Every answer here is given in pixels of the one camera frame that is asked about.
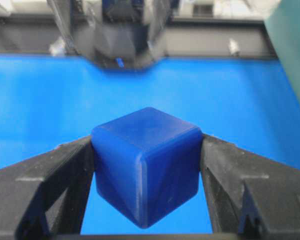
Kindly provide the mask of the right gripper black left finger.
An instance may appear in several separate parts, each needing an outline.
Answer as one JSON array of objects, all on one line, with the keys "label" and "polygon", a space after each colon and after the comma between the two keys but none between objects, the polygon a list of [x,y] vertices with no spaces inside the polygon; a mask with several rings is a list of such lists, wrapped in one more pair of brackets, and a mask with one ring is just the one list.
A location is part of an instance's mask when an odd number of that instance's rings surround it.
[{"label": "right gripper black left finger", "polygon": [[81,232],[92,177],[89,136],[0,169],[0,237]]}]

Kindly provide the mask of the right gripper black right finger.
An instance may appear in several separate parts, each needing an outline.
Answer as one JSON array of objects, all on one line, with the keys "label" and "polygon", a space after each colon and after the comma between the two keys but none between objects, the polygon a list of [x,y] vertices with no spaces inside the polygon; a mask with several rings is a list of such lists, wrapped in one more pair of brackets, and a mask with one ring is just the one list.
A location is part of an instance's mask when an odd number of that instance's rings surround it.
[{"label": "right gripper black right finger", "polygon": [[300,170],[204,134],[200,172],[214,233],[300,234]]}]

